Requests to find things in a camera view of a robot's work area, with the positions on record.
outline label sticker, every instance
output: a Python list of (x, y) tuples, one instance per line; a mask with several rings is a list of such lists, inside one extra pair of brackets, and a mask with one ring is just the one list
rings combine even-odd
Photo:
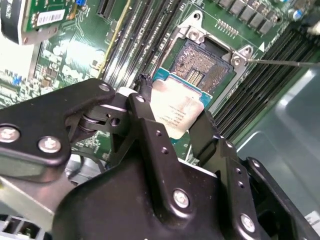
[(313, 211), (305, 216), (305, 219), (309, 222), (311, 227), (316, 231), (320, 236), (320, 215), (317, 211)]
[(64, 19), (65, 11), (65, 9), (62, 9), (56, 11), (41, 12), (38, 16), (38, 20), (36, 21), (36, 25), (42, 26), (61, 21), (62, 19)]

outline screw hole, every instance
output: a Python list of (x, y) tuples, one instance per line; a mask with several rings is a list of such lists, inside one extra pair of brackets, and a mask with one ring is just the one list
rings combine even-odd
[(200, 19), (200, 14), (199, 13), (195, 13), (193, 15), (193, 18), (196, 19), (196, 20), (199, 20)]
[(250, 54), (251, 53), (251, 48), (247, 47), (244, 51), (245, 51), (246, 54)]
[(278, 16), (277, 19), (276, 19), (276, 23), (279, 24), (281, 22), (282, 22), (282, 18)]
[(242, 188), (242, 189), (245, 188), (245, 185), (244, 185), (242, 182), (240, 182), (240, 181), (238, 181), (238, 186), (239, 186), (240, 188)]
[(120, 119), (117, 118), (117, 117), (114, 117), (114, 118), (112, 118), (112, 119), (110, 120), (110, 124), (111, 124), (112, 127), (118, 126), (119, 123), (120, 123)]
[(163, 154), (168, 154), (168, 153), (169, 153), (169, 151), (168, 151), (168, 149), (167, 149), (166, 147), (163, 147), (163, 148), (161, 149), (161, 152), (162, 152)]

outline electronic component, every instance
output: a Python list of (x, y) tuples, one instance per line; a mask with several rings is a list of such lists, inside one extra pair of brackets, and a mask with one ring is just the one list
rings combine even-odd
[(281, 20), (281, 18), (274, 11), (270, 11), (266, 15), (266, 18), (272, 23), (278, 23)]
[(249, 22), (252, 16), (256, 13), (256, 11), (251, 6), (246, 6), (243, 12), (240, 15), (240, 19), (244, 22)]
[(273, 26), (274, 26), (273, 22), (269, 20), (265, 20), (261, 25), (261, 27), (258, 29), (258, 31), (261, 34), (267, 34)]
[(229, 11), (234, 15), (239, 15), (245, 6), (246, 6), (246, 4), (244, 1), (235, 0), (235, 2), (232, 4)]
[(39, 43), (58, 32), (61, 23), (68, 20), (73, 1), (61, 0), (2, 0), (1, 31), (19, 45)]
[(75, 0), (75, 3), (78, 6), (84, 6), (86, 4), (86, 0)]
[(221, 19), (218, 19), (218, 24), (234, 36), (237, 36), (239, 34), (238, 30), (234, 29), (232, 26), (227, 24), (225, 21), (222, 21)]
[(12, 84), (13, 85), (19, 85), (22, 82), (22, 76), (14, 75)]
[(300, 9), (291, 8), (288, 10), (288, 17), (292, 21), (299, 21), (303, 17), (303, 12)]
[(227, 9), (231, 5), (232, 2), (233, 2), (233, 0), (220, 0), (219, 5), (221, 5), (225, 9)]
[(201, 45), (187, 41), (175, 58), (171, 72), (212, 94), (215, 87), (232, 72), (232, 67), (218, 56), (218, 51), (208, 40)]
[(44, 78), (41, 81), (41, 87), (46, 88), (49, 87), (51, 85), (51, 81), (50, 79)]
[(47, 68), (45, 70), (45, 73), (48, 77), (52, 77), (54, 79), (58, 76), (58, 72), (54, 69), (51, 69), (51, 68)]
[(251, 19), (249, 25), (254, 29), (257, 29), (259, 25), (263, 22), (263, 20), (264, 20), (264, 16), (261, 13), (257, 12), (254, 15), (254, 17)]
[(118, 21), (126, 3), (126, 0), (100, 0), (96, 14), (104, 19), (111, 17)]
[(260, 14), (262, 14), (263, 16), (267, 16), (268, 13), (270, 12), (270, 10), (268, 9), (268, 7), (264, 4), (260, 4), (258, 6), (258, 8), (256, 9), (256, 11)]
[[(199, 74), (191, 73), (195, 80)], [(160, 68), (153, 79), (150, 106), (157, 122), (162, 123), (169, 137), (180, 139), (204, 109), (208, 95), (182, 79)]]

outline metal screw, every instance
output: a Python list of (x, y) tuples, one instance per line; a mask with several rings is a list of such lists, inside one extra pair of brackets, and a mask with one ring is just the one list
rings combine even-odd
[(38, 147), (42, 152), (54, 154), (61, 149), (61, 143), (54, 136), (46, 136), (39, 141)]
[(191, 32), (189, 33), (189, 38), (190, 38), (192, 41), (197, 40), (198, 37), (199, 37), (199, 33), (196, 32), (196, 31), (191, 31)]
[(256, 230), (254, 222), (245, 214), (241, 214), (240, 216), (241, 223), (250, 233), (254, 233)]
[(109, 92), (110, 88), (106, 84), (100, 84), (99, 88), (105, 92)]
[(229, 148), (232, 148), (232, 144), (229, 142), (229, 141), (225, 141), (226, 142), (226, 145), (229, 147)]
[(185, 209), (189, 206), (188, 196), (181, 190), (175, 190), (173, 192), (173, 199), (175, 203), (182, 209)]
[(12, 126), (0, 127), (0, 142), (12, 143), (20, 137), (20, 132)]
[(235, 57), (233, 58), (233, 63), (234, 63), (235, 66), (239, 66), (239, 64), (240, 64), (240, 57), (239, 57), (239, 56), (235, 56)]
[(252, 160), (252, 162), (253, 162), (253, 165), (255, 165), (257, 168), (260, 167), (260, 164), (256, 160)]
[(144, 103), (146, 101), (142, 96), (136, 96), (135, 98), (141, 103)]
[(205, 37), (204, 36), (199, 37), (199, 42), (200, 43), (203, 43), (204, 41), (205, 41)]

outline black expansion slot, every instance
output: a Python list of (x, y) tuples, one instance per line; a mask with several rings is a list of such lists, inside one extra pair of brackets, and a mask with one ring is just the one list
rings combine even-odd
[[(319, 46), (319, 37), (309, 36), (304, 28), (291, 24), (263, 59), (307, 62)], [(235, 140), (300, 70), (294, 66), (257, 64), (214, 115), (221, 135)]]

